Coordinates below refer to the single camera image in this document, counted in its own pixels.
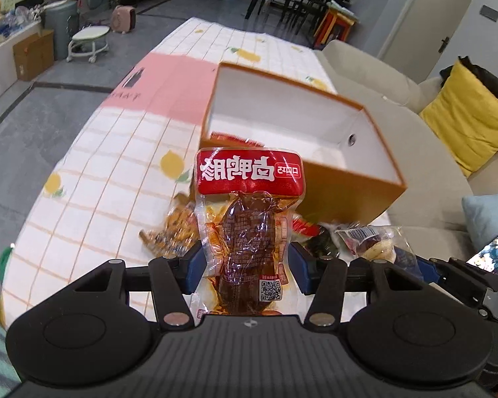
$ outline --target light blue pillow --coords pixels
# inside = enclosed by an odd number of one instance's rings
[[[478,252],[498,235],[498,194],[465,196],[462,205],[468,233]]]

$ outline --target beige sofa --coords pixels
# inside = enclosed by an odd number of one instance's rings
[[[498,152],[465,178],[447,148],[418,116],[439,93],[441,78],[417,85],[384,62],[346,43],[330,42],[317,56],[336,90],[366,106],[408,184],[388,213],[415,254],[463,260],[474,254],[461,198],[498,193]]]

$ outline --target cardboard box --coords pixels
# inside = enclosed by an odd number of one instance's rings
[[[33,34],[13,46],[17,77],[31,81],[53,65],[53,30]]]
[[[297,152],[306,178],[297,211],[312,222],[370,223],[407,188],[367,109],[270,73],[219,65],[200,148],[236,146],[213,132]]]

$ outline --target phone screen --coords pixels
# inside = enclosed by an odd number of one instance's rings
[[[467,263],[485,271],[498,272],[498,236],[483,247],[483,250],[473,256]]]

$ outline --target barcode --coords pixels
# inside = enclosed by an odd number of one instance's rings
[[[372,228],[372,227],[364,227],[364,228],[357,228],[357,229],[348,229],[346,230],[347,235],[350,238],[354,238],[360,243],[365,241],[367,238],[371,236],[378,235],[378,233]]]
[[[280,280],[260,280],[260,302],[280,301],[282,299],[282,286]]]

